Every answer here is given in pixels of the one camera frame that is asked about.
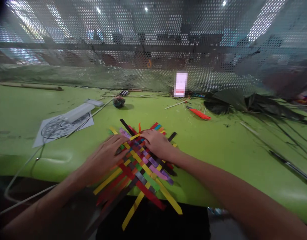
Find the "green tablecloth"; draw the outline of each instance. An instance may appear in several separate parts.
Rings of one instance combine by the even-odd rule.
[[[99,99],[105,92],[99,89],[63,88],[64,91],[51,91],[0,86],[0,175],[14,175],[36,151],[32,149],[32,145],[42,120],[66,113],[82,104],[86,98]],[[197,109],[201,107],[204,111],[203,100],[194,99],[190,102],[190,106]],[[307,223],[307,184],[272,158],[266,151],[267,147],[240,124],[241,121],[247,122],[307,173],[307,155],[289,144],[292,143],[291,140],[273,123],[264,124],[243,113],[216,116],[209,111],[206,114],[212,120],[204,121],[188,111],[184,104],[164,109],[175,103],[177,101],[172,98],[159,96],[157,99],[128,97],[127,109],[117,109],[110,103],[94,117],[95,125],[76,132],[67,139],[61,138],[48,143],[42,158],[34,166],[32,175],[30,169],[34,161],[20,176],[60,182],[79,167],[109,135],[110,126],[116,129],[122,127],[119,119],[123,118],[135,129],[139,122],[142,129],[159,122],[165,128],[167,136],[173,131],[178,133],[173,142],[182,151],[247,181]],[[307,138],[307,126],[295,122],[290,124]],[[303,139],[288,126],[281,126],[307,150],[307,143]],[[174,186],[165,181],[163,184],[178,202],[220,206],[195,178],[181,169],[175,170],[178,176],[173,178]],[[134,195],[138,193],[137,188],[131,191]],[[157,196],[164,199],[160,192]]]

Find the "hand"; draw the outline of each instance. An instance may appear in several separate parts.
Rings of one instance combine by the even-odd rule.
[[[126,148],[117,155],[116,151],[121,144],[128,141],[129,139],[125,136],[111,135],[87,158],[76,173],[83,182],[83,187],[97,182],[110,167],[127,154],[128,151],[124,151]]]
[[[156,130],[144,130],[140,137],[145,138],[146,147],[163,160],[170,161],[177,151],[166,137]]]

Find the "metal mesh screen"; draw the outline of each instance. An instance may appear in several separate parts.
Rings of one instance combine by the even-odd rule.
[[[307,86],[307,0],[10,0],[0,80],[169,91]]]

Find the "orange utility knife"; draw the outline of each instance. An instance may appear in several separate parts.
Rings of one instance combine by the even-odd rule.
[[[201,118],[204,119],[204,120],[210,120],[210,119],[211,119],[211,117],[209,117],[209,116],[203,114],[202,112],[198,111],[197,109],[194,109],[194,108],[189,107],[189,106],[187,106],[187,108],[188,108],[191,112],[193,112],[195,115],[198,115],[199,117],[201,117]]]

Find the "paper sheet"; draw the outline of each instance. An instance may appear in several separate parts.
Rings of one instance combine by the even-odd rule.
[[[42,121],[32,148],[39,147],[44,143],[52,142],[58,138],[68,135],[82,122],[87,120],[87,118],[91,116],[91,112],[86,113],[73,123],[64,122],[63,120],[59,119],[60,116],[61,115]],[[79,129],[77,129],[77,131],[92,125],[94,125],[93,118],[90,118],[85,124],[83,124]]]

